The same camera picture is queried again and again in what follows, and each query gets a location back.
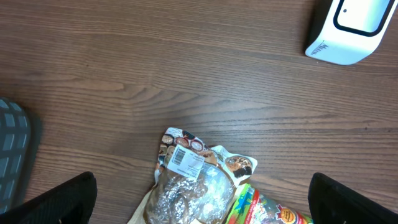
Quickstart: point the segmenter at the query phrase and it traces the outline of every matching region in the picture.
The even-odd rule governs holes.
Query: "snack bag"
[[[162,137],[155,185],[128,224],[222,223],[257,160],[209,148],[187,131],[169,128]]]
[[[311,218],[283,207],[246,184],[226,224],[313,224]]]

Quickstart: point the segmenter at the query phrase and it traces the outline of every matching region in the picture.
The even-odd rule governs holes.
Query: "black object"
[[[97,197],[94,175],[84,172],[0,215],[7,224],[87,224]]]
[[[308,193],[315,224],[398,223],[398,215],[324,174],[313,175]]]
[[[41,134],[35,114],[0,98],[0,214],[23,202]]]

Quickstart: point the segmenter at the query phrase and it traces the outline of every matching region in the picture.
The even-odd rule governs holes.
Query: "white label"
[[[167,168],[184,177],[197,180],[204,163],[205,158],[203,156],[177,145]]]

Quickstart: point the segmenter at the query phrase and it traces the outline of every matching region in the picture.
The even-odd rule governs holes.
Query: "black outline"
[[[394,5],[394,0],[390,0],[388,6],[386,8],[386,11],[384,12],[383,17],[381,18],[379,27],[374,32],[366,32],[366,31],[363,31],[363,30],[357,30],[357,29],[354,29],[354,28],[349,28],[349,27],[345,27],[345,26],[340,25],[338,23],[338,21],[337,21],[337,18],[338,18],[338,15],[340,14],[341,8],[343,7],[343,3],[344,3],[344,0],[340,0],[340,3],[339,3],[339,5],[337,7],[337,10],[335,12],[335,17],[333,18],[333,23],[334,23],[335,27],[337,29],[339,29],[339,30],[352,32],[354,34],[364,35],[366,37],[374,37],[375,35],[378,35],[380,33],[380,31],[383,29],[384,24],[386,23],[387,17],[388,17],[388,15],[391,12],[391,8]]]

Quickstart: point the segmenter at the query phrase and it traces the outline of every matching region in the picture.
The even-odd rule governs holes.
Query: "brown wood surface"
[[[322,172],[398,212],[398,15],[342,67],[303,53],[314,4],[1,0],[0,95],[44,122],[26,199],[89,170],[91,222],[126,223],[173,126],[255,157],[297,210]]]

